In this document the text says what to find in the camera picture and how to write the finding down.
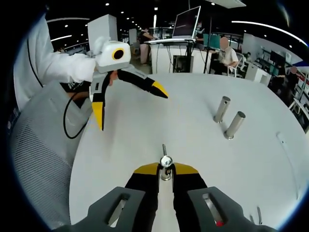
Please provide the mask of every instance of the black cable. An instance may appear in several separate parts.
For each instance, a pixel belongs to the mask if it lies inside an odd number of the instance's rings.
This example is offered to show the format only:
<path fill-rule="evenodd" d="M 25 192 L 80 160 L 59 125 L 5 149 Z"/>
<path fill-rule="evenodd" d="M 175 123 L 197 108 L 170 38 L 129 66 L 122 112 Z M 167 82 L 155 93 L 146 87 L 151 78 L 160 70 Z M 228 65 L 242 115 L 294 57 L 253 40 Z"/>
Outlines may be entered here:
<path fill-rule="evenodd" d="M 172 62 L 172 55 L 171 55 L 171 52 L 170 52 L 170 46 L 167 46 L 166 49 L 167 49 L 168 54 L 169 54 L 169 62 L 170 62 L 170 65 L 173 66 L 173 73 L 174 73 L 175 70 L 177 70 L 176 67 L 175 67 L 175 66 L 177 66 L 177 63 L 176 63 L 176 65 L 174 65 L 174 63 Z"/>
<path fill-rule="evenodd" d="M 169 46 L 166 47 L 166 50 L 167 50 L 168 55 L 169 55 L 169 73 L 170 73 L 170 65 L 172 65 L 173 67 L 174 67 L 174 65 L 172 63 L 171 54 L 169 53 Z"/>
<path fill-rule="evenodd" d="M 39 78 L 38 78 L 37 74 L 35 73 L 34 68 L 32 66 L 32 62 L 31 62 L 31 58 L 30 58 L 30 50 L 29 50 L 29 39 L 27 39 L 27 49 L 28 49 L 28 59 L 29 59 L 29 63 L 30 63 L 32 72 L 33 72 L 35 78 L 37 79 L 37 81 L 39 82 L 40 86 L 43 88 L 43 85 L 42 85 L 41 81 L 39 80 Z"/>
<path fill-rule="evenodd" d="M 69 139 L 76 139 L 80 133 L 83 131 L 83 129 L 85 128 L 85 126 L 87 125 L 87 123 L 85 123 L 82 128 L 80 129 L 79 132 L 77 132 L 77 134 L 75 136 L 69 136 L 68 134 L 68 131 L 67 131 L 67 127 L 66 127 L 66 115 L 67 115 L 67 111 L 68 111 L 68 108 L 69 108 L 69 105 L 71 103 L 71 101 L 73 100 L 73 98 L 80 92 L 76 92 L 74 93 L 74 95 L 70 98 L 70 100 L 68 101 L 67 105 L 66 105 L 66 108 L 64 110 L 64 113 L 63 113 L 63 129 L 64 129 L 64 133 L 66 134 L 66 136 L 69 138 Z"/>
<path fill-rule="evenodd" d="M 205 61 L 204 58 L 203 58 L 202 50 L 199 49 L 199 52 L 200 52 L 200 54 L 201 54 L 201 57 L 202 57 L 202 60 L 203 60 L 204 64 L 206 65 L 206 61 Z"/>
<path fill-rule="evenodd" d="M 156 71 L 156 74 L 158 73 L 159 46 L 160 46 L 160 44 L 158 44 L 158 48 L 157 48 L 157 50 L 156 50 L 156 62 L 155 62 L 155 71 Z"/>

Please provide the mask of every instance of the metal peg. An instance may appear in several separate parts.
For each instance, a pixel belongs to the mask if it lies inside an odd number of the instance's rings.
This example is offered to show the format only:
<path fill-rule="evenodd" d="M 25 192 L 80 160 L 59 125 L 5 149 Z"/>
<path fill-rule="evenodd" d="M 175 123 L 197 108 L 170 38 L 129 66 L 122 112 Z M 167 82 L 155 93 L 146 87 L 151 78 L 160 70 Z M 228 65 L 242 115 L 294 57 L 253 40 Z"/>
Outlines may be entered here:
<path fill-rule="evenodd" d="M 167 156 L 167 153 L 166 153 L 166 147 L 165 145 L 163 144 L 162 145 L 163 147 L 163 157 L 160 159 L 160 164 L 161 166 L 163 167 L 162 170 L 161 170 L 161 179 L 164 180 L 164 181 L 167 181 L 167 180 L 170 180 L 172 178 L 172 173 L 171 173 L 171 166 L 173 164 L 173 159 L 169 156 Z"/>
<path fill-rule="evenodd" d="M 226 130 L 226 132 L 224 132 L 224 137 L 226 139 L 233 139 L 235 133 L 238 131 L 245 118 L 246 118 L 245 114 L 241 111 L 238 111 L 231 125 Z"/>
<path fill-rule="evenodd" d="M 230 104 L 231 100 L 224 96 L 222 97 L 222 100 L 220 102 L 220 105 L 219 105 L 219 108 L 217 110 L 217 114 L 216 116 L 213 118 L 213 120 L 216 122 L 216 123 L 222 123 L 222 120 L 223 120 L 223 116 L 224 114 L 226 113 L 226 110 Z"/>

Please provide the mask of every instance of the ceiling light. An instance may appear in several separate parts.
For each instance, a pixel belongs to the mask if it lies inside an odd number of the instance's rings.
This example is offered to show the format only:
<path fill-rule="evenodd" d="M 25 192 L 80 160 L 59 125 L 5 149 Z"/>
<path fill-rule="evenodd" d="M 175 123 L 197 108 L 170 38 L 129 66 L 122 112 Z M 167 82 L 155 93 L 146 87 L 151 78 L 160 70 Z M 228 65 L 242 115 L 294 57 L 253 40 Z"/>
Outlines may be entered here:
<path fill-rule="evenodd" d="M 154 28 L 156 27 L 156 15 L 154 15 Z"/>
<path fill-rule="evenodd" d="M 66 36 L 62 36 L 62 37 L 59 37 L 59 38 L 55 38 L 55 39 L 51 40 L 51 42 L 56 41 L 56 40 L 65 39 L 65 38 L 68 38 L 68 37 L 72 37 L 72 35 L 66 35 Z"/>
<path fill-rule="evenodd" d="M 303 43 L 304 45 L 306 45 L 308 47 L 308 45 L 305 43 L 305 41 L 301 40 L 300 38 L 298 38 L 297 36 L 293 35 L 292 33 L 289 33 L 287 31 L 282 30 L 282 29 L 277 28 L 277 27 L 273 27 L 273 26 L 270 26 L 270 25 L 267 25 L 267 24 L 263 24 L 263 23 L 254 23 L 254 22 L 248 22 L 248 21 L 232 21 L 232 23 L 254 24 L 254 25 L 263 26 L 263 27 L 274 29 L 274 30 L 278 30 L 278 31 L 281 31 L 281 32 L 289 35 L 289 36 L 292 36 L 293 38 L 297 39 L 298 41 L 300 41 L 301 43 Z"/>

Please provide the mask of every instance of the pole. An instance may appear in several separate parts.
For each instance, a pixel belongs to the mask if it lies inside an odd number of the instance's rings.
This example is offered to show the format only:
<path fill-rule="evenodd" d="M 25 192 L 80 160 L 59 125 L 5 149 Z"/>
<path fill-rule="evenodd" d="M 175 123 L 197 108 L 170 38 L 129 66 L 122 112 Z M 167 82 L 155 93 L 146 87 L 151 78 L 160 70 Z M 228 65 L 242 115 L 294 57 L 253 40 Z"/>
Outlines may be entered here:
<path fill-rule="evenodd" d="M 231 99 L 229 99 L 228 97 L 226 96 L 223 96 L 222 97 L 222 100 L 220 102 L 220 105 L 219 105 L 219 108 L 217 110 L 217 114 L 216 116 L 213 118 L 213 120 L 216 122 L 216 123 L 222 123 L 222 120 L 223 120 L 223 116 L 225 115 L 226 113 L 226 110 L 229 106 L 231 102 Z"/>
<path fill-rule="evenodd" d="M 209 28 L 209 35 L 208 35 L 208 42 L 207 42 L 207 54 L 206 54 L 206 61 L 205 61 L 205 66 L 204 66 L 204 74 L 206 72 L 207 68 L 207 61 L 208 61 L 208 54 L 209 54 L 209 45 L 211 43 L 211 26 L 212 26 L 212 17 L 211 17 L 211 22 L 210 22 L 210 28 Z"/>
<path fill-rule="evenodd" d="M 238 111 L 231 125 L 226 130 L 226 132 L 224 132 L 224 137 L 226 139 L 233 139 L 235 133 L 238 131 L 245 118 L 245 114 L 241 111 Z"/>

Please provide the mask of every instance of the wall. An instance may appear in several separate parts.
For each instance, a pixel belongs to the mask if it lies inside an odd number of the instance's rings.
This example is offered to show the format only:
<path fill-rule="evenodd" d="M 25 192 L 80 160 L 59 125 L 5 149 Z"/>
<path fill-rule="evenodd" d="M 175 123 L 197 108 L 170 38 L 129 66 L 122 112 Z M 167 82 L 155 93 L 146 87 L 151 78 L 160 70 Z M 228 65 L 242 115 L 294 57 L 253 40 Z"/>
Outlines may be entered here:
<path fill-rule="evenodd" d="M 101 36 L 110 37 L 111 40 L 118 40 L 116 17 L 107 14 L 88 23 L 90 50 L 93 50 L 95 41 Z"/>
<path fill-rule="evenodd" d="M 242 44 L 242 52 L 247 53 L 250 52 L 253 60 L 257 58 L 258 54 L 262 54 L 261 46 L 264 47 L 265 50 L 271 52 L 277 52 L 285 57 L 285 53 L 291 54 L 291 64 L 297 63 L 302 61 L 302 59 L 294 54 L 293 52 L 289 51 L 288 49 L 268 41 L 266 39 L 255 37 L 251 34 L 244 34 L 243 37 L 243 44 Z"/>
<path fill-rule="evenodd" d="M 130 29 L 129 30 L 129 42 L 130 45 L 133 45 L 137 42 L 137 30 L 136 29 Z"/>
<path fill-rule="evenodd" d="M 109 15 L 109 28 L 110 28 L 110 38 L 111 40 L 118 40 L 118 32 L 117 32 L 117 18 Z"/>

